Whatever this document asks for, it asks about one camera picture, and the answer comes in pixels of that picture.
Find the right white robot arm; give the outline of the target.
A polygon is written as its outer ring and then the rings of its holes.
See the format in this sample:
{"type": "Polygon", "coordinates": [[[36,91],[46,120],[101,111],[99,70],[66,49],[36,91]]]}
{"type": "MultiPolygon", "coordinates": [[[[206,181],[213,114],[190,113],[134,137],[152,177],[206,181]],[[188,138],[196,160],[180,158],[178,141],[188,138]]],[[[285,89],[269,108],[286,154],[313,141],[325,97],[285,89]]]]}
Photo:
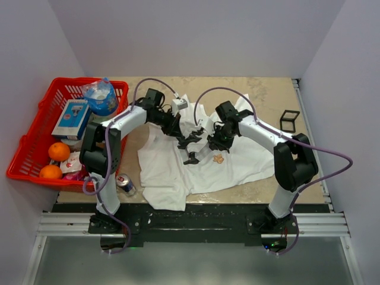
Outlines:
{"type": "Polygon", "coordinates": [[[271,215],[264,219],[265,228],[278,233],[286,225],[293,201],[301,186],[318,174],[318,166],[305,134],[292,137],[275,127],[259,121],[250,110],[238,111],[230,101],[216,107],[222,121],[214,134],[207,137],[211,150],[229,151],[235,136],[249,138],[268,150],[274,157],[274,174],[278,183],[268,206],[271,215]]]}

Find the white printed t-shirt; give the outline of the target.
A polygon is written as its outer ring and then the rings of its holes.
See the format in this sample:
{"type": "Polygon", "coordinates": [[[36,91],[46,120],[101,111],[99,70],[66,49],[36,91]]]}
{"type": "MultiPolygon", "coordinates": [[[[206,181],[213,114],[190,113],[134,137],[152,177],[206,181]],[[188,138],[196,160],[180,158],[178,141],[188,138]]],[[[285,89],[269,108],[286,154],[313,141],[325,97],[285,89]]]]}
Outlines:
{"type": "Polygon", "coordinates": [[[156,210],[183,211],[190,194],[206,194],[274,174],[273,155],[255,141],[235,137],[230,153],[212,151],[198,164],[185,165],[176,138],[148,124],[149,136],[138,150],[143,196],[156,210]],[[221,154],[222,164],[213,162],[221,154]]]}

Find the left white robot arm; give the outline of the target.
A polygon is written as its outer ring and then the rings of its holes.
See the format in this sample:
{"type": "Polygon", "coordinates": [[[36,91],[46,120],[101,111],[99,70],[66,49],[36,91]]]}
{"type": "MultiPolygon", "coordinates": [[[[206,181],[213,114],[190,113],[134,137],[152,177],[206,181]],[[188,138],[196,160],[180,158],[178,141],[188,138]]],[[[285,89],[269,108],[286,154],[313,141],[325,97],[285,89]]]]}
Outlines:
{"type": "Polygon", "coordinates": [[[188,102],[175,94],[168,111],[163,110],[163,103],[164,94],[149,88],[144,97],[114,118],[87,125],[80,162],[88,171],[94,191],[88,191],[85,182],[83,192],[96,196],[96,209],[105,215],[102,226],[110,233],[120,231],[123,226],[123,218],[116,214],[121,204],[116,190],[116,170],[121,163],[122,140],[147,122],[159,126],[168,136],[184,139],[179,111],[187,108],[188,102]]]}

